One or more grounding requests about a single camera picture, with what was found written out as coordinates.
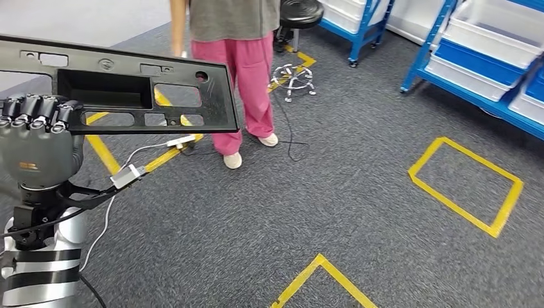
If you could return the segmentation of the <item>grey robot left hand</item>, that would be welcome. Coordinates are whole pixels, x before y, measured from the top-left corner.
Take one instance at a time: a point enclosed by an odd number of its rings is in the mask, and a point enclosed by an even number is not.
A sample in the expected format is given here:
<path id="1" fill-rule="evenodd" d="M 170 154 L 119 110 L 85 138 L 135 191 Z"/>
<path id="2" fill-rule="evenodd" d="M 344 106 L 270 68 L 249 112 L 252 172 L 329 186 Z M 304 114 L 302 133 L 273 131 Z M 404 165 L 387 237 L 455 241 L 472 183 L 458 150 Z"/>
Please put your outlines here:
<path id="1" fill-rule="evenodd" d="M 18 184 L 45 189 L 80 170 L 85 138 L 69 131 L 69 118 L 82 107 L 57 95 L 13 94 L 3 101 L 1 161 Z"/>

